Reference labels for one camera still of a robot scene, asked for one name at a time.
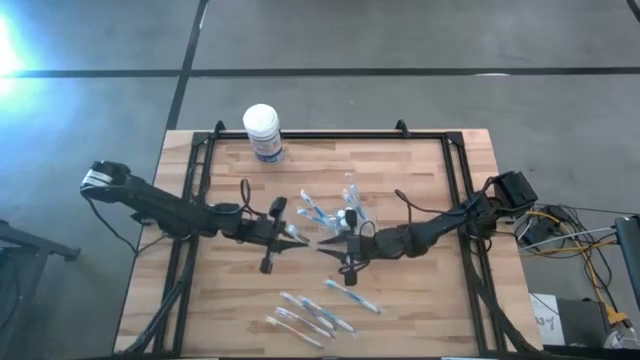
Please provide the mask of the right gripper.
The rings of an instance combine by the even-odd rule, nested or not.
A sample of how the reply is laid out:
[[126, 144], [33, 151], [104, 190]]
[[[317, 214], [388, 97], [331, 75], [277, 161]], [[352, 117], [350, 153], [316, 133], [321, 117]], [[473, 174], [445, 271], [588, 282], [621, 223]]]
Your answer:
[[346, 286], [355, 286], [357, 273], [366, 267], [371, 260], [380, 257], [378, 246], [371, 236], [365, 236], [356, 229], [358, 215], [355, 210], [346, 210], [345, 223], [347, 229], [334, 237], [320, 241], [320, 244], [346, 243], [346, 252], [330, 249], [318, 249], [318, 252], [336, 258], [342, 264], [342, 275]]

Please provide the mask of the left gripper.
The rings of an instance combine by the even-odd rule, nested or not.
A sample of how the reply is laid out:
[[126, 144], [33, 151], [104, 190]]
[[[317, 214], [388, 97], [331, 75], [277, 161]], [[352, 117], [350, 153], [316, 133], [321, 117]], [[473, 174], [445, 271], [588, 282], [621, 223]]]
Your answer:
[[282, 225], [282, 214], [285, 210], [287, 199], [277, 197], [271, 204], [267, 214], [259, 214], [256, 220], [246, 220], [243, 223], [241, 240], [254, 245], [266, 247], [266, 252], [261, 260], [259, 271], [270, 274], [273, 268], [273, 257], [285, 250], [308, 248], [308, 243], [279, 239]]

